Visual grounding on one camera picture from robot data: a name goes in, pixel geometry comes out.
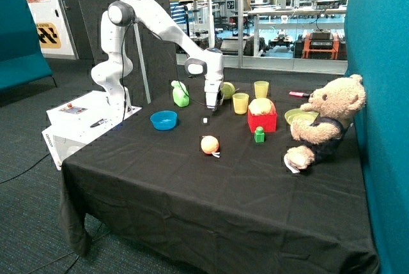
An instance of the blue bowl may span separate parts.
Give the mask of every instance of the blue bowl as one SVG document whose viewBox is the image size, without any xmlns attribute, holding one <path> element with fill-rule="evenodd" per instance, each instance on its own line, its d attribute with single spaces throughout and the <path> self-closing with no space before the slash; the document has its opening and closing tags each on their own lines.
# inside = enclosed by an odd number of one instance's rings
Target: blue bowl
<svg viewBox="0 0 409 274">
<path fill-rule="evenodd" d="M 164 110 L 151 115 L 153 127 L 157 130 L 170 130 L 176 126 L 178 114 L 175 111 Z"/>
</svg>

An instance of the orange ball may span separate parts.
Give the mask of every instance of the orange ball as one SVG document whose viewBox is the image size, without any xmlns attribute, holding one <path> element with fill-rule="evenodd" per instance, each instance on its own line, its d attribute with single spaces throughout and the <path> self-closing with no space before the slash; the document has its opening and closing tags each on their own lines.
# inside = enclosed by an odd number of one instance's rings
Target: orange ball
<svg viewBox="0 0 409 274">
<path fill-rule="evenodd" d="M 200 146 L 205 154 L 211 155 L 219 149 L 219 142 L 214 136 L 207 135 L 203 137 Z"/>
</svg>

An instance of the pink marker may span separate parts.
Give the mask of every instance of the pink marker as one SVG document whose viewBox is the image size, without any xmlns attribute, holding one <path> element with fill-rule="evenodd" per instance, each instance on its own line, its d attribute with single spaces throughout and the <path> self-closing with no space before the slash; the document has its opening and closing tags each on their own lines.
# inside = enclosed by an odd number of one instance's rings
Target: pink marker
<svg viewBox="0 0 409 274">
<path fill-rule="evenodd" d="M 289 94 L 290 94 L 291 96 L 297 96 L 297 97 L 309 97 L 309 94 L 303 93 L 303 92 L 294 92 L 294 91 L 291 91 Z"/>
</svg>

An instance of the white robotic arm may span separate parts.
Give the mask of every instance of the white robotic arm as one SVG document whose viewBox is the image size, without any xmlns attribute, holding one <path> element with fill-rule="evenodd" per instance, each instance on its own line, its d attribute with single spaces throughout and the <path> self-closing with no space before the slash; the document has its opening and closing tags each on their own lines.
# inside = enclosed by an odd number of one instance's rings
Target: white robotic arm
<svg viewBox="0 0 409 274">
<path fill-rule="evenodd" d="M 154 0 L 116 1 L 102 15 L 102 49 L 109 59 L 94 67 L 91 76 L 107 91 L 111 107 L 123 112 L 124 90 L 128 99 L 125 108 L 129 110 L 131 107 L 128 90 L 120 84 L 122 75 L 126 76 L 132 71 L 132 62 L 126 56 L 125 49 L 122 51 L 122 43 L 127 26 L 138 22 L 158 39 L 178 44 L 189 55 L 185 69 L 191 75 L 204 75 L 206 106 L 215 111 L 223 100 L 220 92 L 224 78 L 222 52 L 198 47 Z"/>
</svg>

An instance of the green bowl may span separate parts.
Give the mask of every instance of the green bowl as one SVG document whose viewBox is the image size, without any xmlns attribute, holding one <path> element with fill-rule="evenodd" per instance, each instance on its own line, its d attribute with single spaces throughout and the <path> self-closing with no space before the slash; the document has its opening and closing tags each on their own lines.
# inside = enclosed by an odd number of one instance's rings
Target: green bowl
<svg viewBox="0 0 409 274">
<path fill-rule="evenodd" d="M 302 111 L 301 109 L 291 109 L 287 111 L 284 115 L 287 123 L 291 125 L 291 123 L 294 121 L 294 119 L 303 119 L 304 121 L 310 121 L 313 122 L 315 118 L 318 116 L 317 112 L 306 112 Z"/>
</svg>

